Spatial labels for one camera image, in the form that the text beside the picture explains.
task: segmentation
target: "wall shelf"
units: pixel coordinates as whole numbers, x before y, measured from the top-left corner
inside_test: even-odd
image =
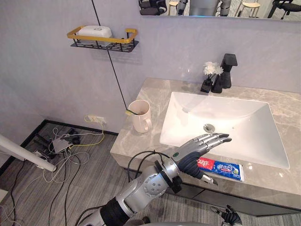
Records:
[[[75,28],[74,30],[67,33],[67,37],[69,39],[73,39],[74,43],[71,45],[72,47],[82,47],[82,48],[95,48],[95,49],[104,49],[108,51],[117,51],[117,52],[125,52],[130,53],[139,43],[139,41],[135,40],[138,31],[136,29],[127,28],[125,31],[127,33],[127,39],[116,39],[116,38],[103,38],[103,37],[95,37],[95,36],[85,36],[85,35],[77,35],[76,33],[83,28],[84,26],[80,26]],[[85,43],[82,40],[91,40],[95,41],[95,43]],[[107,46],[102,46],[98,42],[104,41],[109,42]]]

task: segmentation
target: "marble countertop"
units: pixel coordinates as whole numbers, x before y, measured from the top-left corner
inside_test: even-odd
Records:
[[[163,145],[159,142],[171,93],[175,91],[206,95],[199,91],[200,86],[200,83],[147,78],[137,99],[144,99],[150,103],[153,129],[147,133],[139,134],[133,128],[130,117],[128,117],[111,149],[111,154],[118,164],[126,168],[132,156],[146,150],[155,149],[171,155],[175,147]],[[207,153],[204,157],[242,164],[245,181],[240,182],[211,174],[219,184],[214,186],[182,173],[181,178],[184,183],[301,209],[300,94],[232,86],[230,89],[223,89],[221,94],[210,92],[209,96],[232,97],[269,103],[286,150],[290,169],[281,169]],[[130,168],[137,169],[140,159],[143,157],[144,155],[141,155],[138,159],[135,159]],[[155,156],[148,158],[142,169],[152,165],[156,159]]]

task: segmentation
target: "yellow cable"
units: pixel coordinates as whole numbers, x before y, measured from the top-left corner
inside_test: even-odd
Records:
[[[97,143],[95,143],[95,144],[88,144],[88,145],[73,145],[73,146],[70,147],[70,149],[72,149],[74,146],[93,146],[93,145],[97,145],[97,144],[100,144],[100,143],[102,142],[103,139],[104,139],[104,134],[103,134],[103,138],[102,138],[99,142],[97,142]]]
[[[84,120],[85,120],[86,122],[92,122],[92,121],[87,121],[87,120],[86,120],[86,117],[87,117],[87,115],[84,117]],[[104,133],[103,133],[102,139],[101,139],[99,142],[95,143],[95,144],[88,144],[88,145],[72,145],[72,146],[70,147],[70,149],[72,149],[74,146],[81,146],[81,147],[83,147],[83,146],[93,146],[93,145],[97,145],[97,144],[100,144],[100,143],[102,142],[103,139],[104,139]]]

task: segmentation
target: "white plug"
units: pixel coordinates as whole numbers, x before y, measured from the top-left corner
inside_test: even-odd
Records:
[[[91,122],[98,122],[102,125],[104,125],[106,122],[105,122],[105,119],[104,117],[100,117],[100,116],[96,116],[96,115],[87,115],[87,118],[91,121]]]

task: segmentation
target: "blue toothpaste packaging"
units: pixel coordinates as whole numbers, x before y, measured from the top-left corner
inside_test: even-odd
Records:
[[[240,181],[245,180],[243,167],[239,164],[215,161],[200,157],[198,159],[198,167],[203,171],[215,173],[227,178]]]

